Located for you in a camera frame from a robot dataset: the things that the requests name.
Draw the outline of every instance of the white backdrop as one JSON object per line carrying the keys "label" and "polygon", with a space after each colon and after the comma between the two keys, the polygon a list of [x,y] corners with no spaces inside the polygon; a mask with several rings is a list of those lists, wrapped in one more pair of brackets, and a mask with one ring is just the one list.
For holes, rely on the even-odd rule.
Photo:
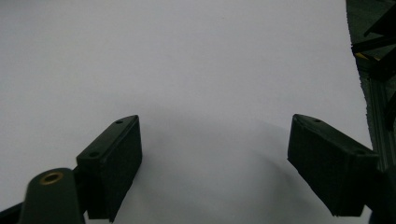
{"label": "white backdrop", "polygon": [[295,113],[371,147],[345,3],[1,1],[0,210],[138,114],[115,223],[367,223],[332,217],[286,160]]}

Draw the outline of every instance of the white surface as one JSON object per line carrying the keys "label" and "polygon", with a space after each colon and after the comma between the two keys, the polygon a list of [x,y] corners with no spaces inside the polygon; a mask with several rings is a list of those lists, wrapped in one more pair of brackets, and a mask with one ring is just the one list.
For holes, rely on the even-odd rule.
{"label": "white surface", "polygon": [[115,223],[367,223],[286,160],[295,113],[370,147],[349,47],[345,1],[1,1],[0,209],[138,114]]}

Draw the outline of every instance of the screw hole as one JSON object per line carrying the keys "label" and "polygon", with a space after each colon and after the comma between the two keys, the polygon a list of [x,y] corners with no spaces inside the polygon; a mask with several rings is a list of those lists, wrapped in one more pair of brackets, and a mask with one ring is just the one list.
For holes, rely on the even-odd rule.
{"label": "screw hole", "polygon": [[97,156],[99,156],[99,152],[91,152],[90,153],[90,157],[97,157]]}
{"label": "screw hole", "polygon": [[60,179],[62,179],[63,177],[64,177],[64,174],[62,174],[61,172],[49,173],[47,175],[44,175],[40,179],[40,184],[41,185],[54,184],[54,183],[58,182]]}

